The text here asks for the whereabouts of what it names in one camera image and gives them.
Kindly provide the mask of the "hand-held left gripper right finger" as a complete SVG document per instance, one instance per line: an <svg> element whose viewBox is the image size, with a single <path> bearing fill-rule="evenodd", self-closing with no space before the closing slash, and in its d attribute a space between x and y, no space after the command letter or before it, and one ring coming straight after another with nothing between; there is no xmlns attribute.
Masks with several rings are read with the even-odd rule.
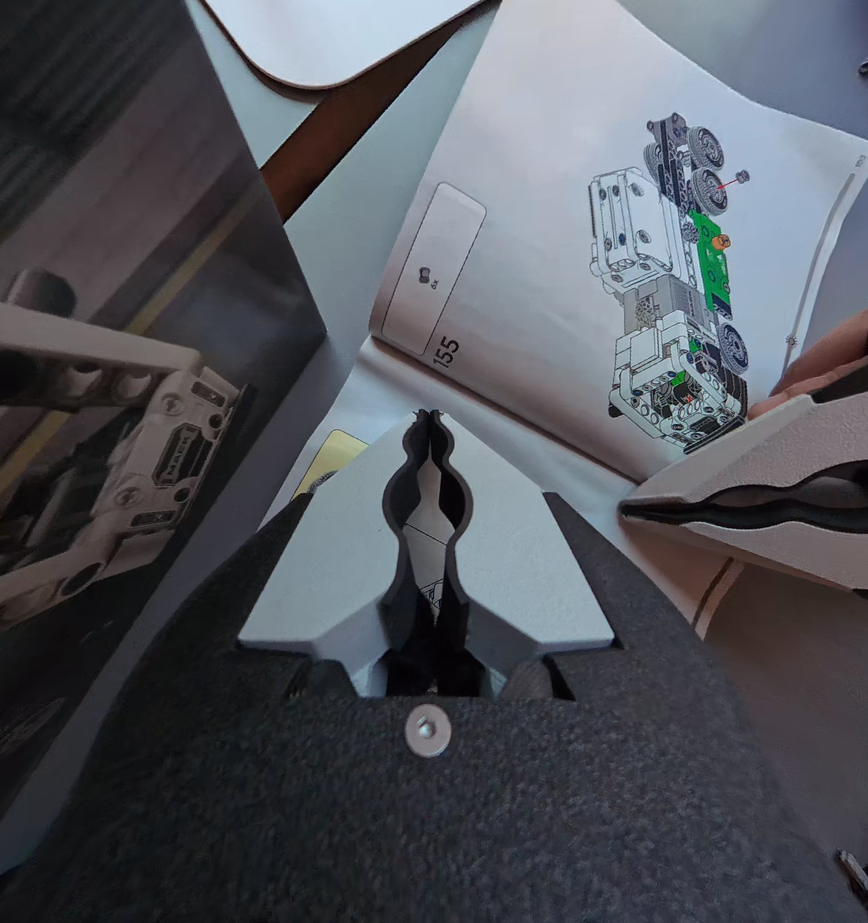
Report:
<svg viewBox="0 0 868 923"><path fill-rule="evenodd" d="M496 677L616 635L543 490L447 414L432 413L432 507L444 524L435 629L441 696L496 698Z"/></svg>

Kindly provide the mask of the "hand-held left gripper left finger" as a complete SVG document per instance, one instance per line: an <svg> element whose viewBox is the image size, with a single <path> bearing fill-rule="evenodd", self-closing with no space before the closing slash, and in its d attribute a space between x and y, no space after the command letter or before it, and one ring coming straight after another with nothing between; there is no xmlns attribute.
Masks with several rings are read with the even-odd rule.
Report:
<svg viewBox="0 0 868 923"><path fill-rule="evenodd" d="M312 495L241 629L245 648L334 661L359 695L386 694L385 656L430 607L404 527L421 502L428 411L409 414Z"/></svg>

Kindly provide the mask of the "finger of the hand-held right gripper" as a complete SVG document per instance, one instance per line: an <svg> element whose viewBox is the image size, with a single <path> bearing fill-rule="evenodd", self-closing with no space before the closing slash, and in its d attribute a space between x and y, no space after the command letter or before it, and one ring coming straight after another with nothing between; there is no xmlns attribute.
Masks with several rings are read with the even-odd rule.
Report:
<svg viewBox="0 0 868 923"><path fill-rule="evenodd" d="M620 506L625 523L682 546L795 575L868 597L868 534L787 522L760 529L713 524L662 524Z"/></svg>
<svg viewBox="0 0 868 923"><path fill-rule="evenodd" d="M661 470L620 513L657 524L868 524L868 393L794 398Z"/></svg>

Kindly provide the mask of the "lego instruction booklet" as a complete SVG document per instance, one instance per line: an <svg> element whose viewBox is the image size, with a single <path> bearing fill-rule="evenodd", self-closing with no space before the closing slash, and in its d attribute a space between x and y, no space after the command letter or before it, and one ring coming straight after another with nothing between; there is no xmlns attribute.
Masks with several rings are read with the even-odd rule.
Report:
<svg viewBox="0 0 868 923"><path fill-rule="evenodd" d="M618 2L504 2L384 269L369 352L419 373L419 593L386 694L436 687L440 411L561 490L642 483L747 423L801 347L868 139L749 100Z"/></svg>

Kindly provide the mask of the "dark lego truck box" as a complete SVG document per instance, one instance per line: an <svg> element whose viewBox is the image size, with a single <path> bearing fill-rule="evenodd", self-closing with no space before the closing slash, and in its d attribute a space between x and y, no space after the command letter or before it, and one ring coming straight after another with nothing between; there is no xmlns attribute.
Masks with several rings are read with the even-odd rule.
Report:
<svg viewBox="0 0 868 923"><path fill-rule="evenodd" d="M13 803L326 336L185 2L0 2L0 877Z"/></svg>

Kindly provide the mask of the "person's right hand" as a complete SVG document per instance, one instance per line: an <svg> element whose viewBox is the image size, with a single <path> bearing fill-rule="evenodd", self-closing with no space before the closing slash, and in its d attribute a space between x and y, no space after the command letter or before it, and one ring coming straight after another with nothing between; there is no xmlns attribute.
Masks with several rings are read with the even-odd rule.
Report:
<svg viewBox="0 0 868 923"><path fill-rule="evenodd" d="M868 364L868 307L817 340L792 363L771 394L754 404L748 419L762 416L799 395L827 387Z"/></svg>

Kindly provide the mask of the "white desk stand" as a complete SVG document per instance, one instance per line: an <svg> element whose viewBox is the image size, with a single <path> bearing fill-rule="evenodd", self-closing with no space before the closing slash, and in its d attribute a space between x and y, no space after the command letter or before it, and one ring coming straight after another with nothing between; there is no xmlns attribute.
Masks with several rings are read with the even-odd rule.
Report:
<svg viewBox="0 0 868 923"><path fill-rule="evenodd" d="M299 89L341 86L478 1L206 1L243 57Z"/></svg>

